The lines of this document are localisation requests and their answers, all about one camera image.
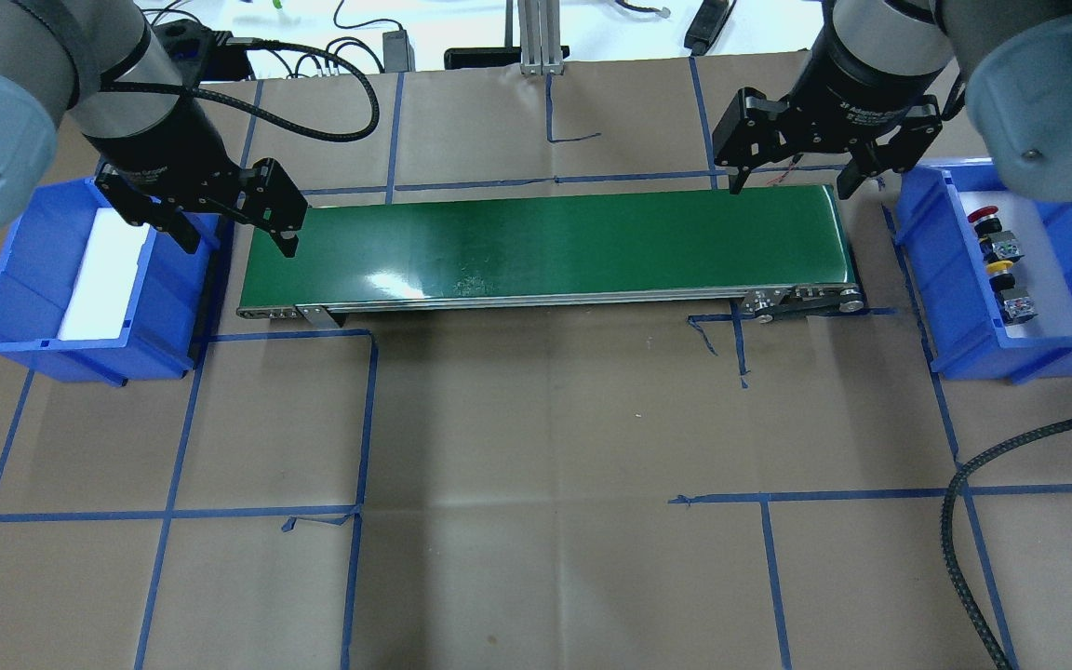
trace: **blue plastic container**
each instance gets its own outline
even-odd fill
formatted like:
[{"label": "blue plastic container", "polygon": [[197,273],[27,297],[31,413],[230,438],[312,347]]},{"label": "blue plastic container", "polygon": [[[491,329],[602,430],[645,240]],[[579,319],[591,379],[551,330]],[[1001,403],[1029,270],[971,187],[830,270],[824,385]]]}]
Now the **blue plastic container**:
[{"label": "blue plastic container", "polygon": [[[1009,377],[1016,385],[1072,377],[1072,334],[1012,338],[999,316],[958,194],[1003,190],[991,162],[918,166],[905,175],[897,243],[906,248],[933,330],[933,369],[950,378]],[[1072,203],[1034,207],[1072,296]]]},{"label": "blue plastic container", "polygon": [[190,215],[200,247],[190,255],[150,229],[137,259],[122,331],[114,340],[62,341],[60,323],[81,268],[99,208],[109,208],[90,179],[39,188],[11,226],[0,254],[0,356],[60,382],[183,377],[215,215]]}]

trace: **white surface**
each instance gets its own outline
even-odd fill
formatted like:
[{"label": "white surface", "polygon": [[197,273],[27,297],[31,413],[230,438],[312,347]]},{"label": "white surface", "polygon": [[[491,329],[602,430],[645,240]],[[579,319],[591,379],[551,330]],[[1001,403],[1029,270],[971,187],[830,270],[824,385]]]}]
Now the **white surface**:
[{"label": "white surface", "polygon": [[[331,39],[353,34],[382,55],[384,31],[391,25],[372,25],[353,31],[333,27],[336,0],[282,0],[284,10],[271,0],[190,0],[180,5],[196,14],[213,30],[230,30],[238,38],[283,39],[286,42],[324,47]],[[569,46],[571,60],[672,59],[688,56],[682,45],[685,30],[701,0],[645,0],[635,4],[668,8],[672,16],[628,12],[611,0],[562,0],[561,43]],[[165,0],[137,0],[144,9],[158,9]],[[444,53],[450,46],[502,46],[504,0],[346,0],[342,25],[370,18],[391,17],[403,23],[416,50],[420,71],[444,69]],[[710,54],[766,54],[796,51],[813,45],[821,29],[821,4],[813,0],[736,0],[735,10]],[[519,46],[519,29],[515,31]],[[343,57],[358,68],[370,69],[370,57],[357,49],[343,49]],[[297,57],[285,54],[295,64]],[[251,64],[259,79],[285,76],[284,65],[268,54],[254,53]],[[301,73],[311,73],[311,68]]]},{"label": "white surface", "polygon": [[1012,267],[1012,276],[1033,298],[1038,314],[1028,323],[1004,327],[1009,338],[1072,336],[1072,296],[1037,205],[1010,191],[963,192],[961,196],[967,215],[985,205],[999,208],[1003,228],[1016,235],[1025,252]]},{"label": "white surface", "polygon": [[122,333],[150,229],[128,225],[115,209],[98,209],[57,340],[114,340]]}]

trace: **green surface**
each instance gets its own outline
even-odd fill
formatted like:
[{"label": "green surface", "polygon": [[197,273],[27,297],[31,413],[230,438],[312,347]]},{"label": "green surface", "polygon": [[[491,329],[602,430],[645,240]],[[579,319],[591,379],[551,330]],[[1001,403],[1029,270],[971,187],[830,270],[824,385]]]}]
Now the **green surface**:
[{"label": "green surface", "polygon": [[828,187],[578,195],[310,209],[295,258],[256,234],[239,309],[854,281]]}]

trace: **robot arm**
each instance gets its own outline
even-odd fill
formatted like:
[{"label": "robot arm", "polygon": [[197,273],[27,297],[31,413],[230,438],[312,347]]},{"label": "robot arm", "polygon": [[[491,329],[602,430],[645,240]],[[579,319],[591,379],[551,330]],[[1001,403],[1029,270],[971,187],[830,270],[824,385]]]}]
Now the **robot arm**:
[{"label": "robot arm", "polygon": [[733,194],[756,166],[803,152],[850,153],[843,198],[885,169],[911,169],[946,118],[926,90],[956,56],[999,177],[1031,198],[1072,200],[1072,0],[824,4],[791,92],[774,102],[741,89],[715,128]]},{"label": "robot arm", "polygon": [[[161,26],[158,35],[131,0],[0,0],[0,226],[25,209],[51,164],[68,110],[102,152],[98,187],[132,225],[150,223],[192,253],[200,235],[184,212],[222,213],[265,229],[284,255],[294,255],[306,199],[278,162],[242,169],[230,161],[193,96],[205,96],[195,88],[209,56],[237,42],[188,21]],[[238,49],[270,47],[241,42]],[[369,125],[353,133],[295,131],[331,142],[374,131],[374,89],[341,64],[370,95]]]}]

